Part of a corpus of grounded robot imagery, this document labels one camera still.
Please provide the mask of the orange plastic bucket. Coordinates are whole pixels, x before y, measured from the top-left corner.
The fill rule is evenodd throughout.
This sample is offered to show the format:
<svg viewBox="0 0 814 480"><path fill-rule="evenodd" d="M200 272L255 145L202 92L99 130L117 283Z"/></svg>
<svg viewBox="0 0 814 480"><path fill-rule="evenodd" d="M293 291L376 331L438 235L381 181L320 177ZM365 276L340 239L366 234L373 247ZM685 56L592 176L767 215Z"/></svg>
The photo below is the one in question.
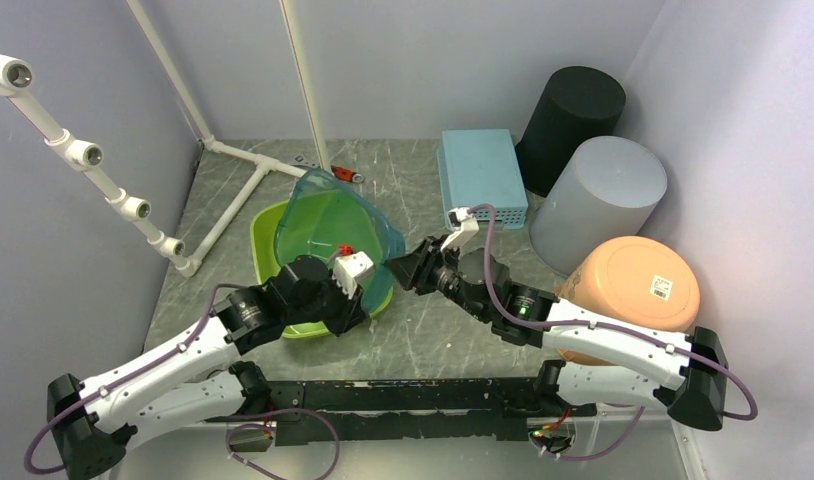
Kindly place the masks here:
<svg viewBox="0 0 814 480"><path fill-rule="evenodd" d="M641 236L602 243L554 294L601 315L673 332L688 331L700 308L690 265L666 245Z"/></svg>

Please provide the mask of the dark green plastic basket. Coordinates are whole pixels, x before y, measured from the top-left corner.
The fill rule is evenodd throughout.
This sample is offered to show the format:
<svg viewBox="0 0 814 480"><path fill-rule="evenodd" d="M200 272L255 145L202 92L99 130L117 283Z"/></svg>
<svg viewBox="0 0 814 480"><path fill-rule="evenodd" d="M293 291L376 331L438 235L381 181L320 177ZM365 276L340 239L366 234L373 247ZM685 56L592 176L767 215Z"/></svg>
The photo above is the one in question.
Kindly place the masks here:
<svg viewBox="0 0 814 480"><path fill-rule="evenodd" d="M277 223L275 258L281 265L299 255L326 260L341 245L365 253L375 264L374 274L362 281L362 306L375 316L393 292L394 278L383 262L405 253L403 235L347 183L309 170L297 181Z"/></svg>

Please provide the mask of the grey plastic bucket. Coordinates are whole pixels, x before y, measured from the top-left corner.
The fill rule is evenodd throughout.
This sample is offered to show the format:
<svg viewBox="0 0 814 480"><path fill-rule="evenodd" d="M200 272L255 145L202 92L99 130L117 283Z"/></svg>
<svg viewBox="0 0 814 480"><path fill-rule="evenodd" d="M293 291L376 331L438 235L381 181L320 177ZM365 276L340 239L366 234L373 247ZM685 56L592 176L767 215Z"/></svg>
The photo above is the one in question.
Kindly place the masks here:
<svg viewBox="0 0 814 480"><path fill-rule="evenodd" d="M602 243L637 234L667 187L665 168L644 146L616 136L588 139L530 221L532 249L568 276Z"/></svg>

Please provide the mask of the light blue plastic basket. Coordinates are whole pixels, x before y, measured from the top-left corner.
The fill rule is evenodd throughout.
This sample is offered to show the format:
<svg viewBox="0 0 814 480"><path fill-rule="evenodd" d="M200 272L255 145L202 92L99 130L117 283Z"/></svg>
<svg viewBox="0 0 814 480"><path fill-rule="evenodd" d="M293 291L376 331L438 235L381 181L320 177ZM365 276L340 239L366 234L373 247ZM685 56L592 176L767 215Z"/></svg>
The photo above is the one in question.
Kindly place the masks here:
<svg viewBox="0 0 814 480"><path fill-rule="evenodd" d="M528 199L509 130L446 130L437 162L444 219L453 208L487 203L498 228L525 226Z"/></svg>

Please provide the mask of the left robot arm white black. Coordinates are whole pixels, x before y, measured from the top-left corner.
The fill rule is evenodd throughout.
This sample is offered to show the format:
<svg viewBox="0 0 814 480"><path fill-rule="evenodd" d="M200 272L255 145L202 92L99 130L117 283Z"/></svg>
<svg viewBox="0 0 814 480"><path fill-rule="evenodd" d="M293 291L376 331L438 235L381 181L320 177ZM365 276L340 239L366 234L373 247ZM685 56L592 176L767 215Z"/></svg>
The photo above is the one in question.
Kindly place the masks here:
<svg viewBox="0 0 814 480"><path fill-rule="evenodd" d="M261 369L243 355L296 324L321 322L340 335L367 318L361 281L375 270L363 252L326 262L301 255L260 285L228 285L180 334L119 367L48 386L48 429L61 470L93 479L130 450L192 423L262 417L276 406Z"/></svg>

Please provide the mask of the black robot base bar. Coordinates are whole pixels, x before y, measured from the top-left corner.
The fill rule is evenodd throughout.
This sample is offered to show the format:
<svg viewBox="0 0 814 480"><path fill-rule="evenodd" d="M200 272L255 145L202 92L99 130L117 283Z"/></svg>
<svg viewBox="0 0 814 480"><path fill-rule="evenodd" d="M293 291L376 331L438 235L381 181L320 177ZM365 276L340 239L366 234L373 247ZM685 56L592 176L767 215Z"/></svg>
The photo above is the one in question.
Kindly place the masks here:
<svg viewBox="0 0 814 480"><path fill-rule="evenodd" d="M242 385L238 416L272 413L279 446L326 442L492 437L524 439L541 420L592 417L593 404L568 408L530 377L269 381L249 361L229 369Z"/></svg>

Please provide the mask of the black plastic bucket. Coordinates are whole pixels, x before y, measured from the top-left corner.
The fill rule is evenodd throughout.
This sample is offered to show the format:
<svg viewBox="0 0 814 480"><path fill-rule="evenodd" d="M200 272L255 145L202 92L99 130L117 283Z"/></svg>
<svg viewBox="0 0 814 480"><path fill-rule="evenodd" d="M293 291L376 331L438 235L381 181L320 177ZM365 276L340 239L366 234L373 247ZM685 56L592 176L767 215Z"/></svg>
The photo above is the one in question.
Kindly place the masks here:
<svg viewBox="0 0 814 480"><path fill-rule="evenodd" d="M567 66L548 79L515 146L525 189L545 197L576 149L613 133L626 92L611 75L587 66Z"/></svg>

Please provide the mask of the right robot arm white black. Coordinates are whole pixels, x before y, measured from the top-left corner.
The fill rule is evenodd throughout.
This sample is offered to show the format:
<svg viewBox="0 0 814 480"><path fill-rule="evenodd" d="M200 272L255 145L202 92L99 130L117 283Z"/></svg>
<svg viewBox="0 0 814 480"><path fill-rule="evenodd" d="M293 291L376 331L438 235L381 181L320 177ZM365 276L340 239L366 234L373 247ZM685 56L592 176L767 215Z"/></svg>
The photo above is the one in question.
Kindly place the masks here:
<svg viewBox="0 0 814 480"><path fill-rule="evenodd" d="M512 280L508 267L484 249L462 254L442 244L428 237L384 265L403 289L441 294L505 342L600 360L598 366L544 362L533 391L543 413L625 404L663 410L698 430L722 429L728 363L716 332L662 331L596 314Z"/></svg>

